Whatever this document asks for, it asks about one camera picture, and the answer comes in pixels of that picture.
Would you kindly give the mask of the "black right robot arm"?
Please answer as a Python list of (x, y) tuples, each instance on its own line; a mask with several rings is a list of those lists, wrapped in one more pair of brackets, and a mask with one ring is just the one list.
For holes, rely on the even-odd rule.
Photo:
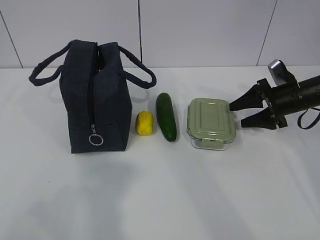
[(241, 120), (243, 128), (275, 130), (288, 126), (285, 116), (320, 105), (320, 77), (297, 82), (296, 79), (272, 87), (267, 79), (258, 80), (244, 95), (229, 104), (231, 111), (267, 108)]

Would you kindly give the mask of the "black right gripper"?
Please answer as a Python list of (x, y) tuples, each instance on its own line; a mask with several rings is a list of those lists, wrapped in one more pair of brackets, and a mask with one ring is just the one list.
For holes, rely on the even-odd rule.
[(230, 111), (267, 108), (241, 120), (242, 128), (276, 129), (288, 126), (285, 116), (306, 110), (307, 103), (297, 83), (271, 87), (264, 78), (253, 85), (244, 95), (229, 104)]

